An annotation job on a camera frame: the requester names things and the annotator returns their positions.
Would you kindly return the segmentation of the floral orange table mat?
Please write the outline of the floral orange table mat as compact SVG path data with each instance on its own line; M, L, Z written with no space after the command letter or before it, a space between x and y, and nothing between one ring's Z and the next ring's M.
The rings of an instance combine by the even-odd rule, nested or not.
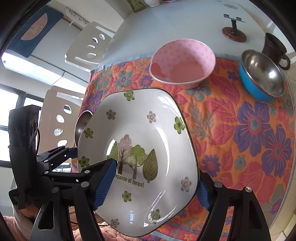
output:
M189 126L202 171L225 186L251 187L271 225L287 191L295 154L295 112L290 91L265 103L247 93L239 63L217 58L214 72L195 89L163 84L149 74L150 58L112 64L90 77L81 111L94 111L109 94L128 99L158 87L177 101Z

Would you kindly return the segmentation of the blue steel bowl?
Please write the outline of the blue steel bowl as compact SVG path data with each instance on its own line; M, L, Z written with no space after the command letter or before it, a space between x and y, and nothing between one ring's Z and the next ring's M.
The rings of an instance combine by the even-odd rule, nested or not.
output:
M258 101L272 102L285 93L279 68L259 51L248 49L241 54L239 75L246 90Z

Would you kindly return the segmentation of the blue wall hanging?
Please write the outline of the blue wall hanging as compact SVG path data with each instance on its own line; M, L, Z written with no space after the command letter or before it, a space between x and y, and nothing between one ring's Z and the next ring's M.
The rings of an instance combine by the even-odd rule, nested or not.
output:
M25 23L9 44L8 49L28 58L62 17L63 14L58 10L44 6Z

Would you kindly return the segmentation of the red steel bowl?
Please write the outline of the red steel bowl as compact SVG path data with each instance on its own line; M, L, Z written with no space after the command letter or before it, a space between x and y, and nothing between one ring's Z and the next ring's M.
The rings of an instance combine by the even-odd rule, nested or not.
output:
M85 110L79 115L74 130L74 143L76 147L78 146L78 141L84 128L86 127L92 116L93 113L89 110Z

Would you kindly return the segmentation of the phone stand wooden base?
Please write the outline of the phone stand wooden base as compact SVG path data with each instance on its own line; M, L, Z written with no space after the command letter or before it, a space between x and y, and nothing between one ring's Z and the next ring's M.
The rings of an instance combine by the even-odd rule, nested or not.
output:
M244 21L240 18L240 17L236 17L236 18L231 18L229 15L224 14L223 15L224 18L230 19L232 26L231 27L224 27L222 29L222 34L227 37L228 39L231 39L235 42L246 42L247 41L247 37L246 35L237 28L236 22L242 22L244 23Z

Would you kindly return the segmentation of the white chair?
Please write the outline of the white chair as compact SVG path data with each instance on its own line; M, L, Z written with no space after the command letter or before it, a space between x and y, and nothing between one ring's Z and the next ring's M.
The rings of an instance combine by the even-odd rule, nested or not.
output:
M47 91L39 122L38 154L60 146L74 146L75 125L83 98L84 94L56 86Z
M89 22L65 54L65 62L91 72L99 65L115 32L97 22Z

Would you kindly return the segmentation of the dark brown mug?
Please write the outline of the dark brown mug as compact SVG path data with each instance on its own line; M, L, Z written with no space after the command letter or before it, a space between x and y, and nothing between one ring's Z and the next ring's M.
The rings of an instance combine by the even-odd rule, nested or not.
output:
M274 64L280 67L282 70L289 70L290 59L286 55L287 49L284 46L284 44L273 34L265 34L265 42L262 49L262 53L269 57L269 59L271 59L274 62ZM282 66L280 64L281 60L285 60L287 62L287 65Z

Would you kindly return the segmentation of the white chair near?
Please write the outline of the white chair near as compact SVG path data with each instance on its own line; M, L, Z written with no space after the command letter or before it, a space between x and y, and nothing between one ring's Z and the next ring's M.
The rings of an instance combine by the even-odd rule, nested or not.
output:
M38 154L60 146L74 146L75 125L83 98L84 94L56 86L47 91L39 122Z

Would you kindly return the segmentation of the white flower vase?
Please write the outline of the white flower vase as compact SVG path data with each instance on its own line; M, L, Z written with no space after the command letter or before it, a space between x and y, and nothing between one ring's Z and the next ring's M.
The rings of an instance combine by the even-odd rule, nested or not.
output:
M144 0L144 2L151 8L159 6L161 4L160 0Z

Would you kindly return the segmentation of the white chair far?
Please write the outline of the white chair far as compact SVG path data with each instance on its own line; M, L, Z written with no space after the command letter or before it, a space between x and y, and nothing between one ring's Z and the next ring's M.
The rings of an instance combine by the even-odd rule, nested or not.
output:
M115 32L97 22L89 22L65 54L65 62L91 72L99 65Z

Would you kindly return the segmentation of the pink dotted bowl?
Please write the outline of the pink dotted bowl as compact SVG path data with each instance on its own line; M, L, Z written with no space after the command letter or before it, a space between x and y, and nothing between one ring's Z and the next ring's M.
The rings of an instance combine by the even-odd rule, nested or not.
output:
M155 51L149 73L161 83L193 89L210 76L215 65L216 57L209 46L194 39L176 39Z

